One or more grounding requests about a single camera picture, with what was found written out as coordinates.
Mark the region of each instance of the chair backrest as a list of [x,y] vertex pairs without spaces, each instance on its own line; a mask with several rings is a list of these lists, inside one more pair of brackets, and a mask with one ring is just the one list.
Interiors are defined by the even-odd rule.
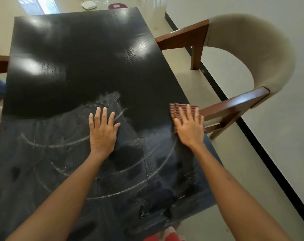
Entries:
[[279,92],[295,68],[289,39],[273,24],[248,14],[227,14],[209,19],[204,46],[220,48],[241,60],[250,70],[254,89],[270,95]]

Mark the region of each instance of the black tabletop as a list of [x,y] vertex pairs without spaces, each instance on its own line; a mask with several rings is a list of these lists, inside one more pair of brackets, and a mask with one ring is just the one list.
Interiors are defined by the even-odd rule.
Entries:
[[121,126],[69,240],[141,240],[214,205],[173,133],[174,102],[189,103],[137,8],[16,17],[0,129],[0,240],[87,158],[98,106]]

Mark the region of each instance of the wall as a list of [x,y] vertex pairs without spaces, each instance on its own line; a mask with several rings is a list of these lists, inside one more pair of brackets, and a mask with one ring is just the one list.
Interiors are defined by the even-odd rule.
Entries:
[[[304,0],[168,0],[166,12],[178,28],[215,15],[249,13],[290,38],[297,53],[293,77],[243,119],[304,203]],[[228,98],[253,89],[250,72],[230,53],[205,47],[201,60]]]

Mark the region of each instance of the floor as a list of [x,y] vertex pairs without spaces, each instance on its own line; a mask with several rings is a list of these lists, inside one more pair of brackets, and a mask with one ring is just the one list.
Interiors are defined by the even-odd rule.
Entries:
[[[109,4],[138,7],[154,37],[171,32],[164,19],[166,0],[93,0],[98,10]],[[10,52],[14,16],[81,12],[80,0],[0,0],[0,55]],[[191,104],[205,107],[219,98],[200,71],[190,72],[190,56],[184,48],[163,54]],[[294,240],[304,240],[304,222],[265,167],[239,127],[234,123],[213,145],[224,166],[262,204]],[[178,233],[188,241],[234,240],[218,206],[213,206],[182,222]]]

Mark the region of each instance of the baseboard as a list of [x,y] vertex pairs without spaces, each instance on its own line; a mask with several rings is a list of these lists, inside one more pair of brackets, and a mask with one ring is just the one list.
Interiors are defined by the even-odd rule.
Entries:
[[[166,13],[165,14],[165,19],[170,25],[170,27],[173,29],[173,31],[177,30],[178,28],[174,24],[174,22],[171,20],[169,15]],[[191,47],[186,47],[187,52],[191,55],[192,53],[192,48]],[[214,91],[217,93],[218,97],[220,98],[221,101],[227,100],[227,96],[225,93],[222,91],[220,86],[216,83],[214,78],[211,76],[209,71],[206,69],[203,63],[200,65],[200,71],[204,74],[206,79],[209,81],[210,85],[214,89]],[[275,180],[278,182],[288,199],[291,201],[295,209],[298,211],[299,215],[301,218],[304,220],[304,204],[299,198],[299,196],[296,194],[296,192],[293,190],[289,182],[286,180],[286,178],[283,176],[283,174],[280,172],[278,167],[274,164],[272,159],[269,157],[267,152],[264,150],[262,145],[259,143],[257,138],[254,136],[252,131],[249,129],[247,124],[243,121],[242,118],[239,118],[237,121],[238,126],[254,148],[254,150],[257,152],[261,160],[264,162],[270,173],[273,175]]]

